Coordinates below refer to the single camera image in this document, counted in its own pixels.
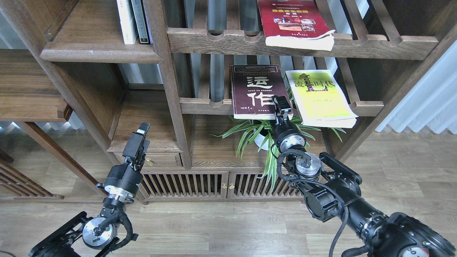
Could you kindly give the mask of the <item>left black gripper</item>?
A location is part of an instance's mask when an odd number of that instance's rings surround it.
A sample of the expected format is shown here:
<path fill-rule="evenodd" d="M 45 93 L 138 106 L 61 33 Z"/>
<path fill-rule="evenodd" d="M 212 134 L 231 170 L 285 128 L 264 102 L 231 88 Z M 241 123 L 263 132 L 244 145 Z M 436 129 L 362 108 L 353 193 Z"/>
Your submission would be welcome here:
<path fill-rule="evenodd" d="M 142 122 L 136 132 L 130 135 L 122 156 L 125 161 L 113 166 L 104 183 L 97 187 L 108 192 L 109 197 L 135 197 L 142 181 L 140 173 L 150 141 L 146 140 L 150 124 Z"/>

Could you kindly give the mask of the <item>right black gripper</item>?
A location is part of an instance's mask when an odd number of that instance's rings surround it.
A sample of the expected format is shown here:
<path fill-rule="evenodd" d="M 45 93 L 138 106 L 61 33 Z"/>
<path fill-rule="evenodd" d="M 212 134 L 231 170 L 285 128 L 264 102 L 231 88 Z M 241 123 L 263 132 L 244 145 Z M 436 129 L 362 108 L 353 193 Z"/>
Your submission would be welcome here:
<path fill-rule="evenodd" d="M 285 96 L 273 96 L 272 100 L 276 115 L 275 123 L 273 123 L 273 140 L 279 151 L 285 152 L 292 148 L 305 152 L 306 139 L 296 124 L 288 118 L 288 115 L 292 115 L 289 101 Z"/>

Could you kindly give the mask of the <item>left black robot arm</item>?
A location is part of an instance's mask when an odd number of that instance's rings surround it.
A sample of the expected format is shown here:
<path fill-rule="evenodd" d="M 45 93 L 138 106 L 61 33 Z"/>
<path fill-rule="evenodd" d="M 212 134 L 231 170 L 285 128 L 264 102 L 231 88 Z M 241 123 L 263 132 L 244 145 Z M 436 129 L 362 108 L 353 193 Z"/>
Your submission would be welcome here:
<path fill-rule="evenodd" d="M 98 257 L 104 257 L 137 239 L 125 210 L 127 204 L 133 203 L 142 182 L 140 171 L 150 145 L 146 139 L 149 129 L 150 124 L 142 122 L 124 148 L 124 163 L 113 166 L 105 182 L 97 184 L 108 192 L 101 213 L 87 217 L 86 212 L 80 212 L 33 247 L 30 257 L 76 257 L 72 244 L 79 238 L 87 247 L 98 250 Z"/>

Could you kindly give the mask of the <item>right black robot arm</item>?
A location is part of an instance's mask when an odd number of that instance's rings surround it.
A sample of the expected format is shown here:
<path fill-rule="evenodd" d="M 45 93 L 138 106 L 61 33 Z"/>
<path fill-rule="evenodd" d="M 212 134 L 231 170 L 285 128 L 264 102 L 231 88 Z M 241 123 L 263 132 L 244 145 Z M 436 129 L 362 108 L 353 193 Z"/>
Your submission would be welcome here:
<path fill-rule="evenodd" d="M 367 253 L 369 257 L 454 257 L 455 247 L 430 227 L 402 212 L 385 215 L 361 197 L 361 176 L 326 152 L 318 156 L 304 146 L 306 139 L 289 120 L 291 107 L 286 97 L 273 96 L 276 122 L 272 124 L 275 145 L 279 148 L 276 172 L 304 196 L 313 218 L 322 222 L 338 216 L 342 220 L 330 247 L 349 226 L 363 241 L 343 257 Z"/>

